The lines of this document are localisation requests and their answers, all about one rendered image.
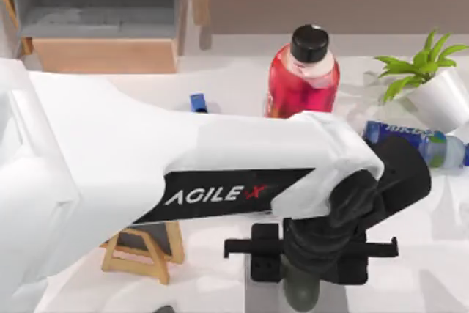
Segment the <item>dark green bottle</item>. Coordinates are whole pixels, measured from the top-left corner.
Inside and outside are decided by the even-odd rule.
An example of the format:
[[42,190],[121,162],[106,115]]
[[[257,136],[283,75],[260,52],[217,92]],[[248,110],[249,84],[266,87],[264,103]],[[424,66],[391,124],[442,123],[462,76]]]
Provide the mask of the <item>dark green bottle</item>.
[[312,311],[320,296],[320,278],[295,267],[282,257],[284,269],[283,290],[289,306],[298,313]]

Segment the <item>wooden framed blackboard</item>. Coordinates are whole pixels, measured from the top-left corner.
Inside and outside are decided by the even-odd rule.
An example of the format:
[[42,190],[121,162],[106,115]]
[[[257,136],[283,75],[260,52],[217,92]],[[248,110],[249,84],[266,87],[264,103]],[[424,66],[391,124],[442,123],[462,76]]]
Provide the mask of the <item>wooden framed blackboard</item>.
[[[163,222],[163,230],[168,240],[168,253],[148,231],[128,227],[116,233],[100,245],[105,249],[101,270],[148,276],[157,279],[163,285],[169,284],[168,264],[171,262],[181,265],[184,262],[185,253],[179,221]],[[122,235],[140,238],[143,248],[120,245],[119,239]]]

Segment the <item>small blue box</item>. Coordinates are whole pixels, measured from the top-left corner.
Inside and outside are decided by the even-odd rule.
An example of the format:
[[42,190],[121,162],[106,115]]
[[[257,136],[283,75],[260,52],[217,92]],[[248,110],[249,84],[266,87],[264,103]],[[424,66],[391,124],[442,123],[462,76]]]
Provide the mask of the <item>small blue box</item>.
[[191,111],[195,113],[208,113],[205,97],[202,93],[190,95]]

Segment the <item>clear bottle with blue label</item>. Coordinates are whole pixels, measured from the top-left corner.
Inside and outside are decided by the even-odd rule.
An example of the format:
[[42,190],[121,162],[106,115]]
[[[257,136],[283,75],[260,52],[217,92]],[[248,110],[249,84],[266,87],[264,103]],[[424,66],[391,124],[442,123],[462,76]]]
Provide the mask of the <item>clear bottle with blue label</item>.
[[456,136],[449,136],[438,130],[423,130],[375,121],[368,121],[363,129],[363,137],[373,144],[384,141],[389,136],[400,136],[409,141],[431,168],[469,167],[469,144],[465,144]]

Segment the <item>red bottle with black cap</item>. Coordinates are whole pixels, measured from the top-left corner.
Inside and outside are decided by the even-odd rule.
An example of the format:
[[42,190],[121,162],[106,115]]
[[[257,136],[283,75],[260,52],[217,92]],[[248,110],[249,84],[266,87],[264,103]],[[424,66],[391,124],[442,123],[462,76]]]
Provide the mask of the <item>red bottle with black cap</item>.
[[286,119],[302,111],[331,112],[340,81],[329,34],[311,24],[299,26],[270,63],[266,117]]

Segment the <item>green plant in white pot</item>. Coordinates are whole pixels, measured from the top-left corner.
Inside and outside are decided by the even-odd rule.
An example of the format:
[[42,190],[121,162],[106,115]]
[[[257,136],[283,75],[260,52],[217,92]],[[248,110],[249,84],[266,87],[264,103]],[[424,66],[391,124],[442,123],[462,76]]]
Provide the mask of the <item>green plant in white pot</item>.
[[469,45],[447,46],[451,36],[437,36],[433,29],[410,61],[376,56],[383,63],[379,78],[392,76],[381,103],[406,100],[409,109],[428,127],[450,133],[469,123],[469,88],[451,55],[469,50]]

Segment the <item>wooden open shelf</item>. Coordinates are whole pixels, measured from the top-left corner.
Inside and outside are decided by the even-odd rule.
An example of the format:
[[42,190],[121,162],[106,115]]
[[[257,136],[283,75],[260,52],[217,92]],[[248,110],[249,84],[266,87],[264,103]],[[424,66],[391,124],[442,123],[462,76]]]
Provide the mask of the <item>wooden open shelf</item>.
[[432,30],[469,44],[469,0],[197,0],[198,46],[266,54],[300,25],[326,29],[341,55],[411,54]]

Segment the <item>pale wooden drawer front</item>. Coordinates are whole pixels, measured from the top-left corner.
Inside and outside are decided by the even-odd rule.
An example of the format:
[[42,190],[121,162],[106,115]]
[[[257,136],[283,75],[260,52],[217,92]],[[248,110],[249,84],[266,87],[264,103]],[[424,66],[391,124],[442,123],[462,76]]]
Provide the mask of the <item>pale wooden drawer front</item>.
[[175,73],[173,39],[34,38],[42,68],[51,73]]

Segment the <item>wooden cupboard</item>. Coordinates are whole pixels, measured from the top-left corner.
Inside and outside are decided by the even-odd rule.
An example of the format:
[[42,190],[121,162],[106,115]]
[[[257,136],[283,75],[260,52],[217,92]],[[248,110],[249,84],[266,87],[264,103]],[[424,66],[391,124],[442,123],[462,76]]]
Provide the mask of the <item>wooden cupboard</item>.
[[[14,0],[2,0],[4,2],[6,11],[15,26],[15,30],[18,30],[18,19],[15,12],[15,3]],[[19,38],[19,49],[17,57],[23,55],[30,55],[33,53],[32,38],[30,37],[20,37]]]

